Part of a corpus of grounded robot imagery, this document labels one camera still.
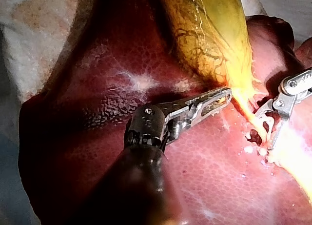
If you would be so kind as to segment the left arm instrument jaw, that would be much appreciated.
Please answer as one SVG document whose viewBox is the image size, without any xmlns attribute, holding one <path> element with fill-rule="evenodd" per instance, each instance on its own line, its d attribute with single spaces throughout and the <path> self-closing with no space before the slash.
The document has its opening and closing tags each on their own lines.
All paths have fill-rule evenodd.
<svg viewBox="0 0 312 225">
<path fill-rule="evenodd" d="M 226 106 L 231 99 L 232 90 L 228 87 L 219 87 L 191 98 L 187 101 L 187 105 L 199 107 L 202 104 L 202 108 L 220 108 Z"/>
<path fill-rule="evenodd" d="M 200 104 L 199 107 L 192 106 L 190 111 L 189 111 L 189 119 L 191 121 L 191 124 L 198 124 L 199 122 L 203 121 L 208 116 L 214 115 L 215 113 L 219 113 L 220 110 L 223 109 L 224 107 L 220 107 L 220 108 L 206 108 L 205 107 L 205 108 L 202 108 L 202 104 Z"/>
</svg>

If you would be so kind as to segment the right arm instrument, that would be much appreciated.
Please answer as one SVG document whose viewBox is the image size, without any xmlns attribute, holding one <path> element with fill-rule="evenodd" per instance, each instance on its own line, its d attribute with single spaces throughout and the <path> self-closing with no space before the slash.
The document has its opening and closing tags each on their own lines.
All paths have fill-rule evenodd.
<svg viewBox="0 0 312 225">
<path fill-rule="evenodd" d="M 312 69 L 282 80 L 278 88 L 278 96 L 273 101 L 273 108 L 276 110 L 282 120 L 288 120 L 295 104 L 312 95 Z"/>
</svg>

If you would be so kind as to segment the left arm instrument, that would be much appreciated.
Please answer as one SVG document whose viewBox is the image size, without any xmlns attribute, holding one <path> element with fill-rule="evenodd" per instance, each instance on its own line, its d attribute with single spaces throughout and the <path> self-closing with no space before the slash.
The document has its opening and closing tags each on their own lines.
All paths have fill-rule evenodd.
<svg viewBox="0 0 312 225">
<path fill-rule="evenodd" d="M 177 100 L 138 107 L 126 124 L 124 148 L 143 144 L 164 151 L 191 127 L 193 104 L 191 100 Z"/>
</svg>

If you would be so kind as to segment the right arm instrument jaw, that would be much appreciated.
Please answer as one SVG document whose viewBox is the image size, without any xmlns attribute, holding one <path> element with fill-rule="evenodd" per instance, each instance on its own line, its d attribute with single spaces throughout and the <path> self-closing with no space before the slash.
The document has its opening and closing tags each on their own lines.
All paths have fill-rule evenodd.
<svg viewBox="0 0 312 225">
<path fill-rule="evenodd" d="M 271 131 L 270 138 L 267 140 L 267 150 L 274 150 L 278 144 L 279 136 L 288 128 L 289 119 L 280 119 L 274 124 L 274 131 Z"/>
<path fill-rule="evenodd" d="M 255 112 L 255 116 L 257 118 L 262 117 L 263 115 L 265 115 L 267 112 L 274 112 L 274 108 L 273 108 L 273 99 L 269 99 L 267 100 L 261 107 L 259 107 L 259 109 Z"/>
</svg>

